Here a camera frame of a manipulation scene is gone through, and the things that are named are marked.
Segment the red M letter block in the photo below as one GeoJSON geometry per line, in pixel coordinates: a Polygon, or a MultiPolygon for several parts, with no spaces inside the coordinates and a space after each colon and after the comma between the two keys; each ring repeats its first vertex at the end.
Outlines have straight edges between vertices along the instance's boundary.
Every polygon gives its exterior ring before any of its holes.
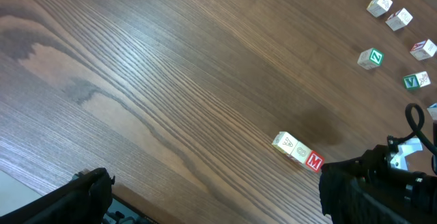
{"type": "Polygon", "coordinates": [[[319,173],[324,164],[324,158],[316,151],[311,150],[307,159],[304,162],[304,166],[315,173],[319,173]]]}

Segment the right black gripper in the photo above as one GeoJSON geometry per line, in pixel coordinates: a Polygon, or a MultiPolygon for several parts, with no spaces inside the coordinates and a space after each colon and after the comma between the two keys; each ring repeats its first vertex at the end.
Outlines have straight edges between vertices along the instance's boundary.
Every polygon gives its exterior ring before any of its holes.
{"type": "Polygon", "coordinates": [[[322,213],[333,223],[436,224],[436,177],[393,169],[390,147],[322,166],[322,213]]]}

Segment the yellow-edged white block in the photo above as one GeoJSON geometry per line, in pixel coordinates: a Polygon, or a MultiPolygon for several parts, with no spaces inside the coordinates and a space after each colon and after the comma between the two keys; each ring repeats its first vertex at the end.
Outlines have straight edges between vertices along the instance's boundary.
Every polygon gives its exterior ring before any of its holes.
{"type": "Polygon", "coordinates": [[[283,154],[291,154],[298,140],[288,132],[281,131],[272,142],[272,145],[283,154]]]}

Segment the red U side block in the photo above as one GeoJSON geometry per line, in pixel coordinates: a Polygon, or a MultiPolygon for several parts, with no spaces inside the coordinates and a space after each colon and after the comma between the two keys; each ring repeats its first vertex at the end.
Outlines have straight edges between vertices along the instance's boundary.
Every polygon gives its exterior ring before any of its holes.
{"type": "Polygon", "coordinates": [[[311,149],[299,141],[294,147],[292,153],[290,154],[290,158],[304,165],[310,153],[311,153],[311,149]]]}

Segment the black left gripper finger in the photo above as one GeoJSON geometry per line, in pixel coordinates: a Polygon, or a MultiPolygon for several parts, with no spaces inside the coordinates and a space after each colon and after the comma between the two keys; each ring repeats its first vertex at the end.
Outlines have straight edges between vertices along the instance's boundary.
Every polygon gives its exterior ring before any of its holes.
{"type": "Polygon", "coordinates": [[[102,223],[112,204],[115,177],[101,167],[1,217],[7,223],[102,223]]]}

